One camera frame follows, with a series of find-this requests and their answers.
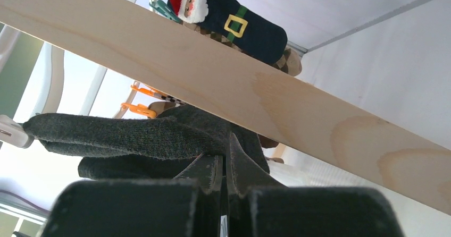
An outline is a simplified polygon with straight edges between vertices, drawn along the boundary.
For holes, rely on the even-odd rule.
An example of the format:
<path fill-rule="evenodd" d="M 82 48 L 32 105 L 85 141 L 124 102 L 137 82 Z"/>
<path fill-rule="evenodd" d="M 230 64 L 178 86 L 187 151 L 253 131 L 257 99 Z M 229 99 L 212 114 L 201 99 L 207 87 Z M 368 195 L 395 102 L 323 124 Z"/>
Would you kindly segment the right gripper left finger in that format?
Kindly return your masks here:
<path fill-rule="evenodd" d="M 40 236 L 220 236 L 221 156 L 176 178 L 78 181 L 57 198 Z"/>

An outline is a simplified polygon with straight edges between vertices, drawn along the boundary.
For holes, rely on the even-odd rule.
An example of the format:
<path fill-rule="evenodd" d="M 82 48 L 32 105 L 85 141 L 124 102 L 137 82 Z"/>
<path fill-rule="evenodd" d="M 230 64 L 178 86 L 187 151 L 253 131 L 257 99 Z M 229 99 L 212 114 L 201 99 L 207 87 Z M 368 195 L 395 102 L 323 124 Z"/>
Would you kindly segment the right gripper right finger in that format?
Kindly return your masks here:
<path fill-rule="evenodd" d="M 234 133 L 229 140 L 229 236 L 403 236 L 380 191 L 287 187 L 247 156 Z"/>

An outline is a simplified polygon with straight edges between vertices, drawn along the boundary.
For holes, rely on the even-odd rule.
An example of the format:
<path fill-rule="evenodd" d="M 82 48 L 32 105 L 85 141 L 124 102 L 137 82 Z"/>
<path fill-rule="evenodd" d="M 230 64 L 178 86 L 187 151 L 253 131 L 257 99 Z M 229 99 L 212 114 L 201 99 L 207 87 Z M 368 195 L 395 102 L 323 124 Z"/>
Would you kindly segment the black sock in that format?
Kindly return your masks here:
<path fill-rule="evenodd" d="M 223 155 L 230 134 L 262 170 L 270 170 L 258 134 L 191 105 L 154 119 L 45 113 L 22 127 L 47 151 L 80 157 L 78 175 L 90 180 L 171 179 L 200 155 Z"/>

